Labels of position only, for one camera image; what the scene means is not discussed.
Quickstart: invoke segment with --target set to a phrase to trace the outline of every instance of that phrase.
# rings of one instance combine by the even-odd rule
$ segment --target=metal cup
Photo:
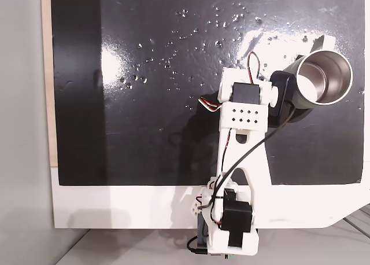
[[[309,109],[334,104],[349,92],[353,72],[348,60],[332,50],[315,50],[289,65],[284,71],[297,78],[293,104]]]

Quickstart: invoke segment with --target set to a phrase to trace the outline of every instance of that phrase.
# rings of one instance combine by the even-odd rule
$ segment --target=white wall
[[[0,264],[55,264],[86,232],[53,228],[40,0],[0,0]]]

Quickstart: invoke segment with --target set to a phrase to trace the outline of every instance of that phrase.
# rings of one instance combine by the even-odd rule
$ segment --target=cup rim
[[[314,55],[314,54],[316,54],[316,53],[319,53],[319,52],[335,53],[335,54],[339,55],[342,59],[344,59],[346,61],[347,65],[348,65],[348,67],[350,69],[350,82],[349,82],[349,85],[348,85],[348,88],[347,88],[346,92],[341,97],[339,97],[337,100],[335,100],[335,101],[331,101],[331,102],[328,102],[328,103],[321,103],[321,102],[311,101],[311,100],[307,99],[306,97],[304,97],[304,95],[301,93],[301,90],[299,89],[299,87],[297,88],[297,91],[299,92],[300,96],[302,98],[304,98],[304,100],[307,100],[307,102],[310,102],[310,103],[315,104],[315,105],[320,105],[320,106],[332,105],[332,104],[337,103],[340,100],[342,100],[347,95],[347,93],[350,91],[350,89],[352,87],[352,83],[353,83],[353,70],[352,70],[352,66],[349,63],[349,61],[347,60],[347,58],[345,56],[343,56],[343,54],[341,54],[340,52],[333,51],[333,50],[320,49],[320,50],[315,50],[315,51],[309,53],[308,55],[305,55],[304,57],[302,57],[303,59],[301,60],[299,66],[297,68],[297,73],[296,73],[296,76],[297,77],[299,75],[299,70],[301,69],[302,64],[307,60],[307,58],[310,57],[310,56],[312,56],[312,55]]]

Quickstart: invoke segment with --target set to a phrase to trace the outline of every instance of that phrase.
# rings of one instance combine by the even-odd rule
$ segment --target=mounting hole
[[[236,141],[239,142],[239,143],[246,143],[247,142],[247,135],[237,134],[235,138],[236,138]]]

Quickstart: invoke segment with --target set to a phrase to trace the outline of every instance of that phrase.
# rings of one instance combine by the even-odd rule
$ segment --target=wire
[[[202,104],[204,106],[204,108],[206,108],[210,112],[215,112],[218,109],[220,109],[221,106],[222,106],[222,104],[216,104],[216,103],[209,102],[204,97],[199,98],[198,101],[199,101],[200,104]]]
[[[257,62],[258,62],[257,78],[260,74],[261,63],[260,63],[260,59],[258,58],[257,54],[255,54],[255,52],[251,51],[251,52],[248,53],[248,55],[247,55],[247,69],[248,69],[250,83],[253,84],[253,77],[252,77],[252,74],[250,72],[250,67],[249,67],[250,55],[254,55],[257,59]]]
[[[194,248],[191,248],[190,247],[190,243],[193,242],[194,240],[196,240],[198,238],[198,236],[194,236],[192,239],[190,239],[189,241],[187,241],[187,244],[186,244],[186,247],[189,251],[193,252],[193,253],[196,253],[197,249],[194,249]]]
[[[353,222],[351,222],[350,220],[348,220],[347,218],[343,218],[343,220],[348,223],[349,225],[351,225],[351,227],[357,229],[359,232],[361,232],[363,235],[365,235],[366,237],[368,237],[370,239],[370,234],[366,233],[364,230],[362,230],[361,228],[359,228],[358,226],[356,226]]]
[[[224,159],[225,159],[226,149],[227,149],[227,146],[228,146],[229,140],[230,140],[230,133],[231,133],[231,129],[229,130],[229,134],[227,135],[227,141],[226,141],[224,153],[222,154],[221,172],[224,171]]]
[[[212,184],[214,184],[214,181],[212,181],[210,184],[209,184],[209,189],[212,189]]]
[[[245,153],[242,157],[240,157],[240,159],[238,161],[236,161],[236,163],[234,165],[232,165],[232,167],[227,171],[227,173],[222,177],[220,183],[217,185],[217,187],[215,187],[214,191],[213,191],[213,195],[210,199],[210,201],[208,202],[208,204],[206,205],[202,205],[202,206],[199,206],[198,209],[199,210],[202,210],[204,208],[207,208],[207,207],[210,207],[211,204],[214,203],[215,199],[216,199],[216,194],[217,192],[220,190],[222,184],[225,182],[225,180],[233,173],[234,169],[237,168],[237,166],[249,155],[251,154],[256,148],[258,148],[260,145],[262,145],[265,141],[267,141],[268,139],[270,139],[272,136],[274,136],[280,129],[282,129],[288,122],[289,120],[291,119],[291,117],[293,116],[295,112],[295,107],[292,107],[291,108],[291,112],[290,114],[288,115],[288,117],[286,118],[286,120],[283,121],[283,123],[281,125],[279,125],[276,129],[274,129],[270,134],[268,134],[265,138],[263,138],[262,140],[260,140],[254,147],[252,147],[250,150],[248,150],[247,153]]]

